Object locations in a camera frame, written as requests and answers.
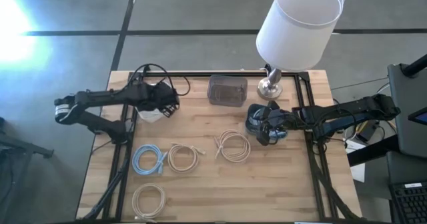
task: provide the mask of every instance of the keyboard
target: keyboard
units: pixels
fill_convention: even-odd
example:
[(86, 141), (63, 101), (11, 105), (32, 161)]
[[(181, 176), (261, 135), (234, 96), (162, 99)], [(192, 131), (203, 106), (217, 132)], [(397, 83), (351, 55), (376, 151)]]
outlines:
[(401, 223), (427, 223), (427, 181), (390, 186)]

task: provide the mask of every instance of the coiled cable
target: coiled cable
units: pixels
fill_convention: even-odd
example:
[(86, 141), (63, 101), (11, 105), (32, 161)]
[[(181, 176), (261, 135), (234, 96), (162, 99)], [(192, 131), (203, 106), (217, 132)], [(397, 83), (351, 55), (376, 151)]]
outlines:
[[(146, 151), (153, 151), (157, 155), (157, 163), (150, 170), (145, 170), (139, 167), (139, 158), (141, 158), (141, 155)], [(159, 147), (157, 147), (156, 145), (152, 145), (152, 144), (142, 145), (140, 148), (136, 150), (135, 154), (133, 155), (133, 159), (132, 159), (133, 169), (135, 170), (136, 173), (140, 175), (150, 175), (155, 171), (157, 171), (159, 174), (162, 174), (163, 160), (165, 159), (166, 155), (167, 155), (167, 152), (165, 154), (161, 154)]]
[[(186, 168), (180, 169), (177, 168), (175, 166), (175, 163), (173, 162), (173, 158), (175, 157), (175, 154), (183, 148), (188, 148), (191, 151), (193, 151), (193, 163)], [(191, 171), (193, 171), (195, 169), (195, 167), (197, 166), (197, 164), (199, 163), (199, 155), (198, 153), (204, 155), (205, 152), (201, 149), (195, 148), (194, 146), (187, 146), (187, 145), (182, 145), (182, 144), (178, 144), (178, 143), (172, 143), (172, 147), (169, 150), (169, 155), (167, 156), (167, 162), (169, 163), (169, 167), (172, 169), (172, 171), (175, 171), (176, 173), (189, 173)]]
[[(139, 196), (141, 195), (141, 192), (144, 189), (153, 187), (155, 189), (157, 189), (160, 193), (160, 204), (159, 206), (152, 212), (152, 213), (142, 213), (141, 209), (139, 208)], [(133, 197), (132, 197), (132, 208), (133, 211), (135, 212), (135, 214), (142, 220), (147, 221), (147, 222), (154, 222), (153, 220), (154, 218), (156, 218), (165, 208), (165, 203), (166, 203), (166, 194), (165, 191), (163, 190), (163, 188), (161, 188), (160, 186), (154, 184), (154, 183), (147, 183), (142, 185), (141, 187), (139, 187), (135, 193), (133, 193)]]
[[(226, 144), (226, 141), (232, 137), (240, 137), (243, 140), (243, 145), (244, 145), (243, 149), (238, 153), (231, 153), (224, 149), (224, 145)], [(251, 143), (243, 134), (241, 134), (236, 130), (224, 131), (220, 135), (219, 139), (216, 137), (214, 137), (214, 139), (218, 147), (218, 151), (215, 155), (215, 159), (217, 158), (218, 154), (221, 153), (224, 156), (224, 158), (227, 159), (228, 161), (231, 161), (234, 163), (240, 163), (242, 161), (245, 161), (249, 157), (249, 154), (251, 153)]]

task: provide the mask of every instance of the lamp base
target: lamp base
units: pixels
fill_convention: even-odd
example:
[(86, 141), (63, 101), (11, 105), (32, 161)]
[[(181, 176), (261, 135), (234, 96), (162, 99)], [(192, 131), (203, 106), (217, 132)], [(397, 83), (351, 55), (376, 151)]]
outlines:
[(263, 78), (258, 84), (258, 95), (264, 100), (274, 100), (280, 96), (283, 88), (280, 83), (271, 84), (268, 77)]

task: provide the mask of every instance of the wooden tabletop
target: wooden tabletop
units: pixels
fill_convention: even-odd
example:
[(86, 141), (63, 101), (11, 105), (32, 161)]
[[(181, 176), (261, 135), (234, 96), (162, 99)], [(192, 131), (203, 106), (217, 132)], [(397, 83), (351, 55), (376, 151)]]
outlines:
[[(325, 71), (309, 71), (316, 105), (333, 105), (332, 94)], [(114, 71), (108, 89), (120, 89), (126, 82), (129, 71)], [(252, 103), (265, 105), (267, 101), (257, 94), (259, 77), (247, 77), (248, 98), (243, 107), (211, 105), (207, 99), (208, 77), (190, 77), (191, 91), (180, 97), (181, 106), (171, 118), (162, 118), (155, 123), (146, 123), (138, 118), (135, 128), (132, 156), (145, 144), (155, 144), (162, 152), (170, 149), (171, 143), (193, 145), (206, 154), (199, 156), (199, 165), (192, 173), (174, 173), (164, 163), (163, 174), (138, 175), (129, 169), (122, 221), (135, 221), (131, 200), (133, 192), (144, 183), (156, 183), (163, 187), (166, 206), (156, 221), (318, 221), (316, 200), (312, 186), (306, 143), (302, 131), (289, 131), (289, 135), (276, 145), (261, 146), (256, 138), (245, 133), (246, 111)], [(158, 78), (147, 78), (157, 81)], [(298, 98), (294, 80), (282, 77), (283, 93), (277, 100), (281, 109), (297, 107)], [(181, 77), (174, 77), (173, 84), (179, 93), (187, 89)], [(305, 103), (308, 103), (306, 92)], [(109, 120), (120, 117), (121, 105), (104, 107), (101, 116)], [(245, 163), (230, 163), (217, 151), (214, 137), (226, 129), (236, 129), (248, 137), (252, 152)], [(95, 138), (93, 148), (106, 141), (107, 135)], [(241, 145), (233, 141), (232, 148)], [(81, 194), (77, 217), (89, 212), (99, 200), (109, 178), (114, 146), (109, 144), (98, 149), (92, 156)], [(326, 152), (332, 185), (343, 201), (357, 215), (360, 206), (350, 166), (342, 142), (331, 141)], [(179, 152), (175, 164), (186, 166), (192, 162), (189, 152)], [(145, 153), (139, 161), (144, 169), (151, 169), (156, 162), (153, 153)], [(113, 196), (111, 214), (114, 214), (118, 188)], [(325, 209), (328, 209), (323, 193)], [(159, 203), (159, 194), (147, 191), (139, 200), (144, 213), (151, 212)]]

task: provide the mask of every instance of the gray floor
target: gray floor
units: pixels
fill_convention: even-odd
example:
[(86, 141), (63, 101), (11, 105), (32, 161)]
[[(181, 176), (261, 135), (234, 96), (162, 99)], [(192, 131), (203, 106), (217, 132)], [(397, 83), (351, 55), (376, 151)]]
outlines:
[[(128, 0), (8, 1), (2, 6), (12, 12), (4, 14), (0, 8), (10, 20), (0, 23), (0, 31), (5, 31), (0, 39), (0, 117), (7, 120), (10, 134), (55, 150), (52, 159), (32, 161), (13, 223), (69, 221), (79, 201), (93, 135), (79, 125), (56, 124), (53, 100), (79, 90), (105, 89), (118, 37), (7, 34), (120, 30)], [(271, 2), (136, 0), (129, 29), (257, 29)], [(426, 5), (427, 0), (346, 0), (336, 28), (427, 28)], [(264, 62), (254, 40), (254, 35), (127, 37), (118, 69), (149, 62), (169, 70), (257, 69)], [(386, 77), (387, 65), (411, 63), (425, 54), (426, 42), (427, 34), (333, 35), (314, 69), (326, 69), (336, 99), (351, 101), (375, 93), (386, 80), (345, 86)], [(388, 204), (370, 198), (361, 198), (364, 215), (387, 221)]]

